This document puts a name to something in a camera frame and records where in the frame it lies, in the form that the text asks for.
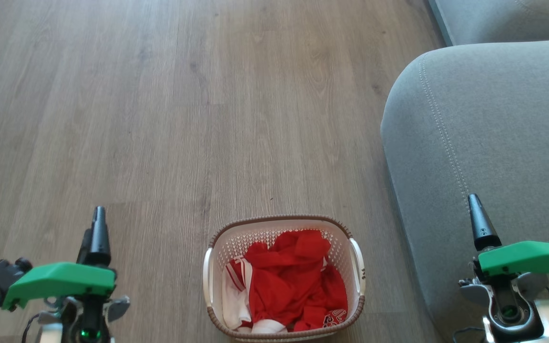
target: basket rim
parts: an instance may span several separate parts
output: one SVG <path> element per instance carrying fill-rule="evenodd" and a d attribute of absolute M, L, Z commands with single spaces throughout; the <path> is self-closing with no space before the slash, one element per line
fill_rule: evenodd
<path fill-rule="evenodd" d="M 237 220 L 237 221 L 231 222 L 230 224 L 227 224 L 223 228 L 220 228 L 220 230 L 218 230 L 209 241 L 208 248 L 214 248 L 215 243 L 220 238 L 220 236 L 227 230 L 230 230 L 231 228 L 235 228 L 236 226 L 241 226 L 244 224 L 262 223 L 262 222 L 275 222 L 279 220 L 321 220 L 323 222 L 328 222 L 330 224 L 337 226 L 342 232 L 345 233 L 348 239 L 353 238 L 353 235 L 346 228 L 346 226 L 344 226 L 338 220 L 333 219 L 332 217 L 327 217 L 326 215 L 316 215 L 316 214 L 264 215 L 261 217 L 253 217 L 250 219 Z M 302 332 L 285 332 L 285 333 L 269 333 L 269 334 L 236 332 L 235 330 L 231 330 L 226 325 L 222 324 L 222 322 L 220 322 L 219 319 L 217 319 L 217 317 L 215 316 L 215 311 L 213 310 L 212 306 L 207 306 L 207 312 L 209 313 L 209 318 L 211 318 L 211 321 L 213 322 L 215 327 L 218 328 L 218 330 L 220 330 L 227 336 L 230 336 L 232 338 L 265 339 L 265 340 L 296 339 L 296 338 L 307 338 L 312 336 L 321 336 L 323 334 L 334 334 L 336 332 L 344 330 L 345 328 L 348 328 L 349 326 L 353 325 L 355 321 L 357 321 L 357 319 L 359 318 L 359 315 L 364 310 L 364 302 L 366 302 L 366 296 L 362 294 L 359 296 L 359 300 L 357 302 L 357 308 L 355 309 L 355 312 L 353 313 L 353 315 L 351 315 L 350 317 L 347 317 L 346 321 L 342 322 L 341 324 L 329 326 L 327 328 L 319 328 L 315 330 L 307 330 Z"/>
<path fill-rule="evenodd" d="M 341 324 L 334 325 L 334 326 L 328 326 L 327 328 L 320 328 L 315 330 L 306 330 L 306 331 L 300 331 L 300 332 L 283 332 L 283 333 L 268 333 L 268 334 L 256 334 L 256 333 L 241 333 L 236 332 L 235 330 L 230 330 L 226 325 L 223 325 L 222 322 L 220 322 L 217 317 L 215 316 L 215 311 L 211 306 L 207 307 L 207 312 L 209 313 L 209 318 L 211 318 L 211 321 L 215 325 L 218 330 L 226 334 L 227 336 L 230 336 L 232 338 L 238 338 L 238 339 L 295 339 L 295 338 L 307 338 L 311 336 L 320 336 L 322 334 L 332 334 L 339 332 L 341 330 L 344 330 L 345 328 L 348 328 L 349 326 L 353 325 L 357 319 L 359 319 L 359 315 L 364 310 L 364 302 L 366 302 L 366 296 L 360 295 L 359 301 L 357 302 L 357 310 L 353 313 L 351 317 L 346 319 L 346 321 L 342 322 Z"/>
<path fill-rule="evenodd" d="M 263 222 L 276 222 L 279 220 L 321 220 L 323 222 L 328 222 L 331 224 L 334 224 L 337 226 L 342 232 L 345 233 L 347 238 L 353 238 L 353 235 L 351 232 L 344 226 L 342 223 L 340 223 L 338 220 L 333 219 L 332 217 L 327 217 L 326 215 L 318 215 L 318 214 L 282 214 L 282 215 L 264 215 L 261 217 L 253 217 L 250 219 L 242 219 L 242 220 L 236 220 L 223 228 L 220 228 L 213 237 L 211 237 L 211 240 L 209 241 L 208 248 L 215 247 L 215 243 L 220 238 L 220 236 L 230 230 L 231 228 L 235 228 L 236 226 L 241 226 L 245 224 L 255 224 L 255 223 L 263 223 Z"/>

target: plastic basket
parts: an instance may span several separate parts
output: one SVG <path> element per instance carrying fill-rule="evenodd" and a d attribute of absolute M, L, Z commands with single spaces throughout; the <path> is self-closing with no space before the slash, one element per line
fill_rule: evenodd
<path fill-rule="evenodd" d="M 331 243 L 329 263 L 340 272 L 346 287 L 348 314 L 338 325 L 309 330 L 273 334 L 240 333 L 230 330 L 222 316 L 222 270 L 235 256 L 242 255 L 254 242 L 265 242 L 270 247 L 283 232 L 320 230 Z M 341 223 L 318 215 L 283 215 L 261 217 L 231 223 L 217 232 L 204 256 L 203 292 L 207 312 L 215 326 L 227 336 L 242 342 L 294 342 L 335 334 L 351 326 L 364 308 L 366 270 L 359 245 Z"/>

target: stitching seam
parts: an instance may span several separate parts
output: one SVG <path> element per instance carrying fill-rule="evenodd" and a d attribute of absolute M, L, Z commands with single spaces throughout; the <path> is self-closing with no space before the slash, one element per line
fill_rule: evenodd
<path fill-rule="evenodd" d="M 438 132 L 440 132 L 440 137 L 442 138 L 442 143 L 444 144 L 444 150 L 446 151 L 446 155 L 448 155 L 448 162 L 453 168 L 453 173 L 455 174 L 457 185 L 459 186 L 459 190 L 461 193 L 463 201 L 462 203 L 464 204 L 467 212 L 469 212 L 469 204 L 466 200 L 467 195 L 469 194 L 469 189 L 467 187 L 467 183 L 465 182 L 465 178 L 463 177 L 463 173 L 459 165 L 459 160 L 457 159 L 455 153 L 455 148 L 453 148 L 453 144 L 451 143 L 450 137 L 448 136 L 448 131 L 446 130 L 446 126 L 444 125 L 442 113 L 440 112 L 440 108 L 436 103 L 436 99 L 433 95 L 433 92 L 431 91 L 431 86 L 429 85 L 429 80 L 427 80 L 427 75 L 425 74 L 425 55 L 423 55 L 418 65 L 418 76 L 421 80 L 421 85 L 423 86 L 425 97 L 427 97 L 427 102 L 429 103 L 429 107 L 431 108 L 431 113 L 433 115 L 433 119 L 436 122 L 437 130 Z"/>
<path fill-rule="evenodd" d="M 514 0 L 514 2 L 518 6 L 523 7 L 524 11 L 531 11 L 533 13 L 541 14 L 541 15 L 549 15 L 548 11 L 540 11 L 540 10 L 534 9 L 530 5 L 528 5 L 525 1 L 526 0 Z"/>
<path fill-rule="evenodd" d="M 514 3 L 516 3 L 517 6 L 519 6 L 520 10 L 522 11 L 520 19 L 514 26 L 514 32 L 512 33 L 512 35 L 518 36 L 518 34 L 520 33 L 520 28 L 523 25 L 527 24 L 529 20 L 529 15 L 531 15 L 532 9 L 530 9 L 528 6 L 525 6 L 525 4 L 522 4 L 519 0 L 514 0 Z"/>

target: wooden floor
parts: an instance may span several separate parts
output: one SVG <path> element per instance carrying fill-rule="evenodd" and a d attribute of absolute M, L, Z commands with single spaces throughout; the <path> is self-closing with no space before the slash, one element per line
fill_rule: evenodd
<path fill-rule="evenodd" d="M 133 301 L 116 341 L 227 342 L 201 291 L 209 238 L 320 213 L 368 270 L 364 314 L 323 342 L 439 341 L 379 125 L 440 46 L 423 0 L 0 0 L 0 258 L 74 261 L 103 205 Z M 41 308 L 0 312 L 0 343 Z"/>

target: gray sofa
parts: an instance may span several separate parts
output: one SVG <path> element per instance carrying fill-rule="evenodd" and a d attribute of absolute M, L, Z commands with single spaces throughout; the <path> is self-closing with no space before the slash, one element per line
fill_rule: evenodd
<path fill-rule="evenodd" d="M 429 0 L 447 45 L 549 40 L 549 0 Z"/>
<path fill-rule="evenodd" d="M 457 285 L 476 254 L 467 195 L 504 244 L 549 241 L 549 41 L 423 54 L 391 89 L 381 136 L 423 297 L 451 341 L 484 314 Z"/>

